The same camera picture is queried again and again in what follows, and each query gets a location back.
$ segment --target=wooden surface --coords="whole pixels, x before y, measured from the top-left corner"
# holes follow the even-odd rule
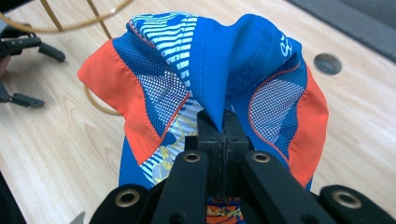
[[[64,10],[61,22],[91,15],[87,6],[78,5],[80,1],[64,2],[69,4],[54,4],[55,9]],[[101,2],[100,10],[116,3]],[[328,137],[313,191],[318,193],[332,184],[345,185],[396,217],[394,63],[285,1],[136,0],[106,24],[110,33],[118,36],[125,32],[125,23],[133,15],[175,10],[223,24],[232,24],[246,13],[258,14],[302,42],[304,57],[330,108]],[[33,26],[51,25],[39,1],[9,16]],[[40,36],[62,50],[66,61],[58,63],[36,49],[12,58],[2,77],[8,91],[34,96],[46,104],[39,109],[0,105],[0,169],[28,223],[69,223],[82,211],[86,211],[88,222],[118,185],[124,136],[123,118],[94,108],[76,76],[84,60],[105,43],[106,35],[97,24]],[[339,75],[325,76],[315,68],[313,59],[322,52],[342,61]]]

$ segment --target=black plastic part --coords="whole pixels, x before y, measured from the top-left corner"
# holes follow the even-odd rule
[[[338,223],[396,223],[366,196],[344,186],[333,185],[323,188],[318,202]]]
[[[207,114],[200,112],[198,136],[186,137],[185,151],[177,155],[169,177],[149,191],[144,189],[139,203],[128,208],[115,206],[115,197],[125,188],[139,187],[112,191],[91,223],[205,223],[208,189],[215,196],[240,195],[248,224],[395,223],[355,190],[329,187],[319,197],[308,192],[275,156],[252,149],[234,114],[225,112],[219,134]],[[335,203],[332,194],[337,190],[357,197],[361,210],[349,211]],[[340,198],[348,202],[345,195]]]
[[[245,161],[244,177],[270,223],[335,223],[275,156],[249,151]]]
[[[204,152],[209,161],[208,194],[213,198],[225,197],[225,192],[221,191],[224,163],[224,144],[221,135],[216,129],[210,117],[204,110],[198,112],[198,150]]]
[[[200,151],[177,155],[151,223],[205,223],[208,157]]]
[[[45,43],[40,44],[38,52],[43,53],[57,60],[60,63],[64,62],[64,59],[66,59],[66,56],[64,56],[64,54],[60,50],[57,50],[56,48]]]
[[[117,196],[125,190],[136,190],[138,192],[138,201],[126,207],[120,207],[116,204]],[[104,201],[97,208],[91,219],[91,224],[110,224],[110,223],[142,223],[142,211],[149,201],[149,192],[137,185],[124,185],[112,190]]]
[[[7,46],[2,41],[0,41],[0,58],[7,57],[10,54],[11,51],[9,48],[7,48]]]
[[[243,183],[240,166],[244,161],[244,155],[249,151],[250,143],[238,117],[228,110],[224,112],[222,137],[226,148],[225,161],[222,164],[225,176],[221,184],[226,197],[240,197]]]
[[[32,35],[27,38],[3,41],[3,43],[10,49],[11,55],[19,55],[23,49],[38,47],[41,44],[41,40]]]
[[[3,82],[0,80],[0,103],[7,103],[9,99],[8,91],[6,87],[3,85]]]
[[[18,30],[18,29],[15,29],[14,27],[8,25],[8,26],[4,29],[3,33],[1,33],[1,37],[2,37],[2,38],[18,38],[18,37],[20,37],[21,35],[29,35],[29,34],[30,34],[30,33],[26,33],[26,32],[24,32],[24,31],[20,31],[20,30]]]
[[[12,97],[9,97],[8,100],[13,104],[22,105],[26,107],[31,106],[34,108],[39,108],[44,105],[44,101],[20,93],[14,93],[14,95]]]

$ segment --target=printed logo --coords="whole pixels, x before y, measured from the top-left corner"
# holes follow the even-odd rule
[[[293,50],[292,44],[289,42],[288,38],[285,37],[285,35],[282,35],[280,41],[280,51],[282,51],[283,56],[290,57],[291,51]]]

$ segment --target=blue and white stripes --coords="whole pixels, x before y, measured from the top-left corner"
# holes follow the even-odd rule
[[[165,175],[159,176],[158,173],[154,172],[156,166],[161,166],[166,159],[170,159],[170,162],[174,162],[176,156],[184,150],[185,137],[194,136],[197,134],[197,114],[202,108],[194,99],[189,99],[186,104],[183,105],[177,117],[173,120],[171,126],[168,129],[168,133],[172,134],[176,141],[166,146],[160,146],[148,158],[145,162],[140,165],[143,174],[146,176],[152,186],[165,178]]]
[[[189,89],[190,49],[198,16],[186,13],[141,15],[131,19],[135,31],[153,45]]]

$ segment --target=fabric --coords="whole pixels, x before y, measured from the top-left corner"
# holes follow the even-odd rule
[[[226,108],[256,150],[274,154],[308,185],[328,109],[299,42],[256,15],[223,26],[188,13],[148,14],[132,17],[126,28],[78,71],[125,117],[120,184],[149,189],[164,180],[184,137],[196,135],[196,114],[205,109],[221,132]]]

